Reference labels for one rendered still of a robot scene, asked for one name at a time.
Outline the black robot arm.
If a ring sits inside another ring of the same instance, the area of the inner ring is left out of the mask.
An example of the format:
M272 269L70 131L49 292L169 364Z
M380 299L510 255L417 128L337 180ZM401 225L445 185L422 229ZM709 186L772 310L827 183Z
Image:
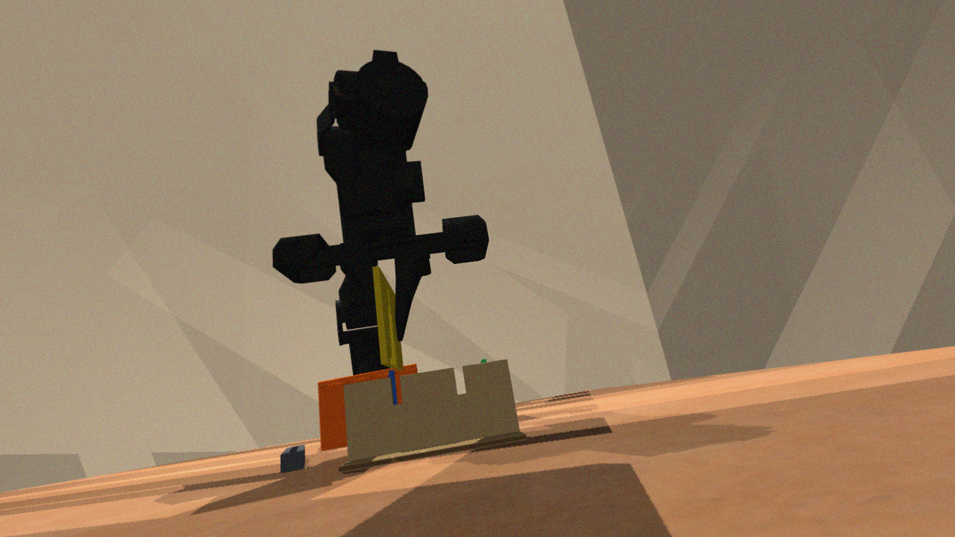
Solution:
M343 242L354 242L357 219L399 216L413 224L410 203L424 203L421 162L407 162L428 88L397 52L373 50L358 72L337 70L328 104L316 118L319 156L335 181ZM339 126L332 126L334 119ZM397 171L359 173L371 168ZM336 322L340 345L349 344L354 375L392 369L380 364L378 314L362 284L345 276ZM347 332L343 332L343 323ZM363 329L356 329L362 327Z

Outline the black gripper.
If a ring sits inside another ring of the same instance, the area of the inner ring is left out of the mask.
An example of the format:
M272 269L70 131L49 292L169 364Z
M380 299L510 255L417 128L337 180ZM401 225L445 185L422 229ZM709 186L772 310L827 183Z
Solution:
M489 235L480 216L442 219L442 232L416 235L413 224L399 216L357 219L354 242L328 245L319 233L280 238L273 248L273 266L295 284L330 280L336 266L352 282L362 284L376 312L372 266L395 259L395 326L402 341L422 276L432 273L430 254L443 254L453 264L485 259Z

